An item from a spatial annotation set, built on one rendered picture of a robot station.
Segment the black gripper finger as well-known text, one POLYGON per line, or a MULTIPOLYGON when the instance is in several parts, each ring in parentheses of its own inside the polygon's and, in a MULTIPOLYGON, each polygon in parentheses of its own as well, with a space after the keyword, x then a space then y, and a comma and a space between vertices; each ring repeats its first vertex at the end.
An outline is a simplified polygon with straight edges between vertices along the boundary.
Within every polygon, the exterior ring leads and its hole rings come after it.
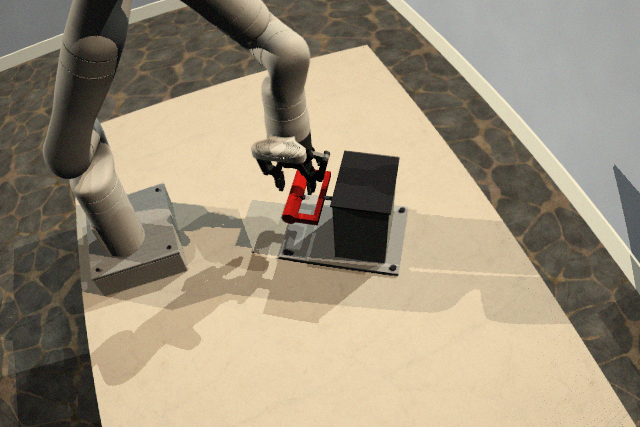
POLYGON ((303 163, 294 164, 299 170, 300 174, 304 176, 305 179, 307 180, 306 184, 307 184, 308 195, 312 195, 312 193, 315 192, 315 189, 317 186, 316 181, 318 182, 323 181, 328 160, 330 157, 329 151, 324 151, 324 153, 316 152, 313 150, 311 151, 314 154, 314 159, 316 160, 317 165, 320 166, 319 170, 316 171, 314 169, 312 165, 312 160, 306 166, 304 166, 303 163))
POLYGON ((282 171, 284 163, 277 162, 276 166, 274 166, 271 161, 259 160, 259 159, 256 159, 256 161, 260 166, 263 174, 266 176, 272 175, 275 180, 276 188, 279 188, 279 191, 283 192, 285 187, 284 172, 282 171))

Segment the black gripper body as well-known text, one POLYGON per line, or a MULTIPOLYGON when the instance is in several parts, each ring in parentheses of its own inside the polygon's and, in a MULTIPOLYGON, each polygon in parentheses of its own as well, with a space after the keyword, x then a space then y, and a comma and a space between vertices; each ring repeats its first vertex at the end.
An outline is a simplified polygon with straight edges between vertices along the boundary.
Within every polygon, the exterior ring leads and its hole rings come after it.
MULTIPOLYGON (((298 143, 300 145, 302 145, 306 149, 307 158, 306 158, 305 162, 303 162, 303 165, 306 166, 314 158, 314 154, 312 153, 311 150, 315 151, 315 149, 312 146, 311 130, 310 130, 308 136, 304 140, 302 140, 302 141, 300 141, 298 143)), ((293 163, 284 163, 283 168, 297 169, 297 167, 293 163)))

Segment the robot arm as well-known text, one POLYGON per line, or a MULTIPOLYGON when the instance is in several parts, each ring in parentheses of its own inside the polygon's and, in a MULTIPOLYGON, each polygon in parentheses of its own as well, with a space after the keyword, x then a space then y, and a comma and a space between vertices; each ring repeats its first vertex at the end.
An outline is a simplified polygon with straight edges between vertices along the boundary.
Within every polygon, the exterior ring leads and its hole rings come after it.
MULTIPOLYGON (((310 52, 305 40, 271 14, 261 0, 180 1, 238 42, 268 71, 261 85, 268 138, 251 146, 253 158, 305 162, 306 149, 298 143, 310 132, 305 95, 310 52)), ((73 0, 43 145, 48 168, 70 179, 71 190, 108 257, 129 256, 145 239, 96 118, 125 45, 131 3, 73 0)))

